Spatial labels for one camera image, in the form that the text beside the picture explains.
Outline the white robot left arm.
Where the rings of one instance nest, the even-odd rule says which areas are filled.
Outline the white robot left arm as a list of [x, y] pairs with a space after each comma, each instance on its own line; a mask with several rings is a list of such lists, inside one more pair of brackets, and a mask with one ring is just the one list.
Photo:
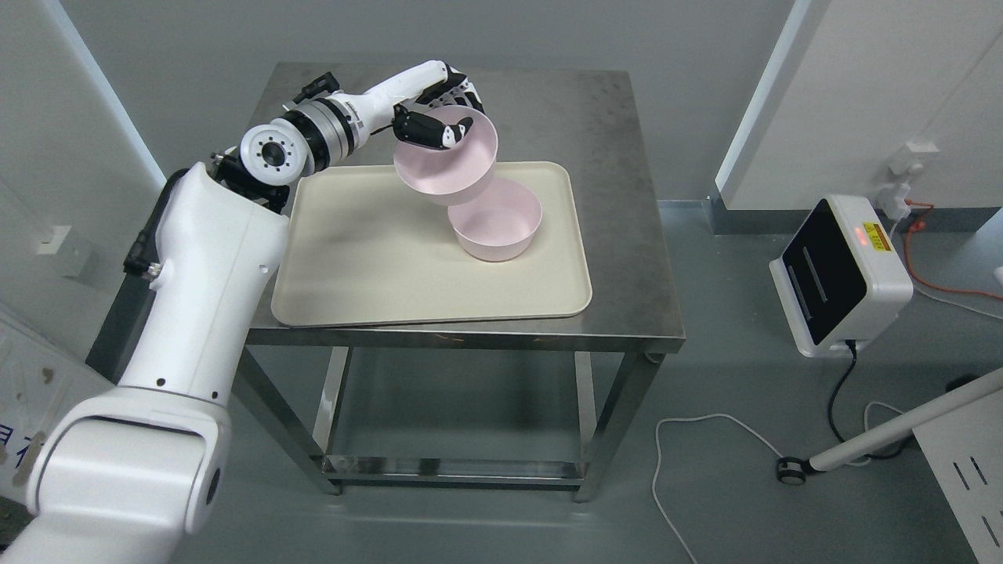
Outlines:
[[353, 154], [371, 128], [332, 78], [246, 132], [214, 171], [176, 172], [126, 260], [153, 307], [118, 385], [48, 433], [27, 482], [33, 519], [4, 563], [165, 563], [214, 508], [230, 390], [289, 236], [289, 186]]

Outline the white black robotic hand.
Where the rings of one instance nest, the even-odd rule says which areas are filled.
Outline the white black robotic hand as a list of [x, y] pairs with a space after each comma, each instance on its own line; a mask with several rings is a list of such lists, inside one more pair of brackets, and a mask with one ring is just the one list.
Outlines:
[[484, 112], [476, 86], [442, 60], [423, 62], [362, 94], [346, 94], [342, 101], [361, 126], [361, 140], [390, 128], [399, 142], [431, 150], [452, 149], [469, 133], [473, 120], [464, 117], [444, 124], [419, 112], [419, 107], [463, 106]]

